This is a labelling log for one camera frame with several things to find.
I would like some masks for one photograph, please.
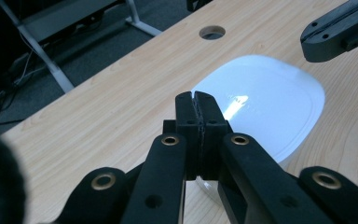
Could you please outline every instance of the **screw hole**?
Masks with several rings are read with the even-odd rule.
[[[162,144],[165,146],[174,146],[179,143],[179,138],[175,136],[167,136],[161,139]]]
[[[149,208],[158,208],[162,205],[162,198],[161,196],[155,194],[149,195],[145,200],[145,204]]]
[[[116,176],[112,173],[97,175],[91,181],[91,187],[95,190],[110,189],[116,183]]]
[[[245,146],[249,144],[249,139],[244,136],[236,135],[231,137],[231,142],[233,142],[236,145]]]
[[[315,172],[312,174],[312,179],[320,186],[327,189],[340,189],[341,182],[333,175],[325,172]]]

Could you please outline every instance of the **cable hole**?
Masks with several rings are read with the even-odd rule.
[[[200,30],[200,37],[206,40],[219,39],[226,34],[225,28],[217,25],[207,26]]]

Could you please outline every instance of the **gray carpet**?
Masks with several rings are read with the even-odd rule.
[[[142,21],[164,31],[190,14],[186,0],[135,0]],[[56,43],[46,51],[62,71],[77,86],[114,63],[152,38],[125,22],[129,16],[126,5],[108,10],[100,23],[88,30],[78,32]],[[27,55],[19,60],[17,67],[23,70]],[[0,108],[0,133],[4,133],[21,120],[63,95],[48,69],[32,56],[28,64],[27,81],[9,94]]]

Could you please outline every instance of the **wood grain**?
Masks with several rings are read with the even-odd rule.
[[[344,1],[214,0],[3,135],[27,174],[28,223],[52,221],[93,169],[129,171],[141,163],[162,121],[174,119],[174,97],[224,63],[268,55],[314,75],[324,112],[287,171],[322,165],[358,184],[358,49],[327,63],[305,61],[304,28]],[[226,34],[204,40],[219,25]],[[187,183],[185,223],[227,223],[224,209]]]

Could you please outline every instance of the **black metal bracket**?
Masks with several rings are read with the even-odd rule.
[[[186,0],[187,10],[195,12],[213,0]]]
[[[323,167],[287,174],[249,135],[232,132],[215,99],[179,94],[176,120],[144,163],[95,170],[54,223],[182,223],[186,181],[218,181],[231,223],[358,223],[358,187]]]
[[[329,61],[358,47],[358,0],[350,0],[307,26],[301,35],[307,61]]]

